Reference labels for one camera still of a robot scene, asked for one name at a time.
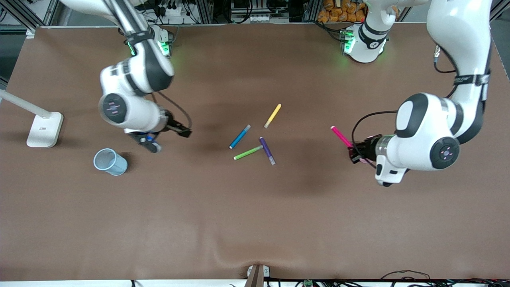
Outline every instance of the lamp base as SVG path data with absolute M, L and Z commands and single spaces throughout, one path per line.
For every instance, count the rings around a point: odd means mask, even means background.
M 64 116 L 59 112 L 51 112 L 49 118 L 35 116 L 30 128 L 27 146 L 31 148 L 51 148 L 57 143 Z

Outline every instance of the plastic cup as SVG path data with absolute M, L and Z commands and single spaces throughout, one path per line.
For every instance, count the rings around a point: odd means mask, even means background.
M 112 149 L 102 149 L 94 156 L 94 166 L 100 171 L 119 176 L 128 169 L 128 162 Z

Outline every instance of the velcro strap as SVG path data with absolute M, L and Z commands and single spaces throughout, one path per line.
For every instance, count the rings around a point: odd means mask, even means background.
M 152 35 L 150 34 L 150 31 L 142 31 L 136 34 L 131 34 L 126 37 L 128 42 L 134 46 L 135 44 L 140 43 L 141 41 L 152 39 Z
M 491 74 L 486 75 L 463 75 L 456 76 L 453 81 L 454 86 L 465 85 L 465 84 L 475 84 L 477 86 L 485 85 L 489 83 L 491 78 Z

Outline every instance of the table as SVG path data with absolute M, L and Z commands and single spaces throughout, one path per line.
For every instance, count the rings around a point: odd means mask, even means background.
M 194 133 L 162 134 L 164 150 L 150 154 L 98 113 L 99 72 L 130 53 L 116 29 L 39 29 L 8 91 L 62 112 L 64 124 L 55 147 L 31 149 L 33 116 L 1 104 L 0 278 L 240 278 L 251 264 L 276 278 L 508 277 L 510 84 L 497 53 L 484 128 L 447 170 L 380 187 L 329 130 L 349 133 L 417 92 L 450 91 L 424 24 L 390 36 L 375 62 L 359 64 L 314 25 L 182 28 L 164 93 Z M 380 115 L 357 138 L 393 130 L 394 115 Z M 277 165 L 261 152 L 232 160 L 259 136 Z M 106 147 L 128 159 L 124 175 L 94 169 Z

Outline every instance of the white stand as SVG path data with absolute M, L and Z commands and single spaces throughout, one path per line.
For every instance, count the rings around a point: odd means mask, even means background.
M 48 112 L 4 90 L 0 90 L 0 98 L 35 114 L 27 139 L 27 146 L 31 148 L 51 148 L 57 143 L 60 128 L 64 121 L 64 116 L 61 113 Z

